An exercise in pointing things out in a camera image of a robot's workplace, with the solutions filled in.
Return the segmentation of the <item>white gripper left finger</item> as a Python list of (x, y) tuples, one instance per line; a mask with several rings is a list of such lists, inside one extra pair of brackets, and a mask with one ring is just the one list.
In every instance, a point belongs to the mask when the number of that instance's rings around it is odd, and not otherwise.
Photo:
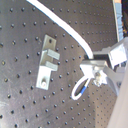
[(119, 95), (118, 84), (121, 82), (121, 74), (109, 68), (106, 61), (84, 60), (80, 64), (80, 68), (85, 78), (93, 79), (97, 87), (102, 84), (108, 85), (116, 95)]

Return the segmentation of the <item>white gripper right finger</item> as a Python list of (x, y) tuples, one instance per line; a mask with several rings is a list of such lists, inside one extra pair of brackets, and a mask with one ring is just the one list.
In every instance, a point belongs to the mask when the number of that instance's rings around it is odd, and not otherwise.
[(128, 37), (125, 37), (111, 47), (103, 48), (101, 51), (94, 51), (94, 56), (107, 56), (112, 68), (128, 60)]

